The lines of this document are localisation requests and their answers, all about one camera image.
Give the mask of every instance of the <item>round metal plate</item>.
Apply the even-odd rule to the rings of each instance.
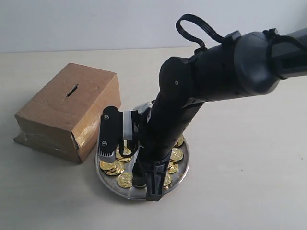
[[[176,188],[180,182],[183,180],[183,178],[186,176],[188,169],[189,169],[189,147],[186,143],[186,141],[183,143],[182,146],[179,147],[183,151],[184,157],[183,159],[178,163],[179,170],[171,174],[172,176],[172,183],[167,187],[163,189],[164,195],[172,191],[174,188]],[[125,163],[125,172],[132,173],[132,168],[135,162],[135,155],[132,156],[132,160],[128,163]],[[112,192],[126,198],[126,199],[132,199],[132,200],[145,200],[146,198],[146,187],[144,188],[122,188],[119,187],[117,184],[117,178],[118,176],[108,176],[106,175],[99,167],[100,159],[96,155],[95,157],[95,165],[96,165],[96,171],[98,174],[99,179],[101,182],[109,188]]]

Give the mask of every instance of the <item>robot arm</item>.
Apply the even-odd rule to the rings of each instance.
[[[221,44],[207,49],[181,27],[182,20],[197,24]],[[171,149],[205,102],[268,94],[280,80],[307,75],[307,29],[289,36],[272,29],[221,37],[191,14],[182,16],[176,28],[201,47],[189,58],[171,57],[161,66],[153,104],[127,112],[107,107],[98,139],[98,156],[107,162],[115,160],[117,145],[124,157],[123,140],[128,140],[132,154],[138,154],[133,184],[146,185],[146,199],[152,201],[163,196]]]

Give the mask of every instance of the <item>cardboard box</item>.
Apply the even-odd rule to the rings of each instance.
[[[116,73],[69,63],[15,114],[21,132],[14,141],[81,163],[109,105],[120,107]]]

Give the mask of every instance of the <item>white table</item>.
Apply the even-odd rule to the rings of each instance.
[[[0,54],[0,229],[306,229],[307,77],[283,81],[266,96],[205,104],[185,132],[190,170],[160,202],[110,193],[96,176],[95,150],[74,165],[12,140],[14,113],[68,62],[117,72],[125,110],[156,97],[166,59],[192,53]]]

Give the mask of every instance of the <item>white wall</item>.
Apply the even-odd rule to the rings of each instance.
[[[1,0],[0,52],[190,46],[175,29],[185,13],[226,35],[289,33],[307,27],[306,12],[306,0]]]

